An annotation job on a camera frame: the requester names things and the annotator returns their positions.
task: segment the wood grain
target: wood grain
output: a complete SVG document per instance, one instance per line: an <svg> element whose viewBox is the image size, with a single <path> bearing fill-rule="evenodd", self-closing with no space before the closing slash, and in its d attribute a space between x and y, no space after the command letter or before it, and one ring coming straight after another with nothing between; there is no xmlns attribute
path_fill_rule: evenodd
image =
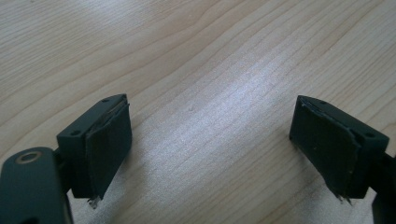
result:
<svg viewBox="0 0 396 224"><path fill-rule="evenodd" d="M396 153L396 1L0 2L0 162L126 92L133 153L76 223L372 223L288 140L297 95Z"/></svg>

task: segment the light wood surface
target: light wood surface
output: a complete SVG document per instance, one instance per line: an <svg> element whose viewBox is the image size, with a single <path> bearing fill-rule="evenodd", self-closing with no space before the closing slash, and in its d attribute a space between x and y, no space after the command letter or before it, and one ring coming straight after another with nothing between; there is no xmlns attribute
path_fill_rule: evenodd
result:
<svg viewBox="0 0 396 224"><path fill-rule="evenodd" d="M396 1L0 2L0 163L127 93L133 153L76 223L372 223L288 139L297 95L390 137Z"/></svg>

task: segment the screw hole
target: screw hole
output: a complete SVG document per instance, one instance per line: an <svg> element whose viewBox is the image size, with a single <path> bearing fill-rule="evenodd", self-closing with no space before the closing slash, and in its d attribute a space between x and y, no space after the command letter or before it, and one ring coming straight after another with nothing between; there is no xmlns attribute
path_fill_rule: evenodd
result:
<svg viewBox="0 0 396 224"><path fill-rule="evenodd" d="M72 133L70 133L70 135L75 136L78 135L79 133L81 133L79 130L75 130Z"/></svg>
<svg viewBox="0 0 396 224"><path fill-rule="evenodd" d="M374 135L373 133L365 133L365 135L366 135L367 137L375 137L375 135Z"/></svg>
<svg viewBox="0 0 396 224"><path fill-rule="evenodd" d="M38 218L31 217L31 218L28 218L28 219L24 220L20 224L38 224Z"/></svg>

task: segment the wooden table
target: wooden table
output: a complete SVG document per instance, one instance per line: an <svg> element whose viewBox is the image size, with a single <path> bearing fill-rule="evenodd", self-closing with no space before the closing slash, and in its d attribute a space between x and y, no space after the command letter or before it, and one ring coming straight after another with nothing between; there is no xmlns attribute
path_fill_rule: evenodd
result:
<svg viewBox="0 0 396 224"><path fill-rule="evenodd" d="M396 1L0 2L0 162L127 93L133 153L76 223L372 223L288 140L297 95L390 137Z"/></svg>

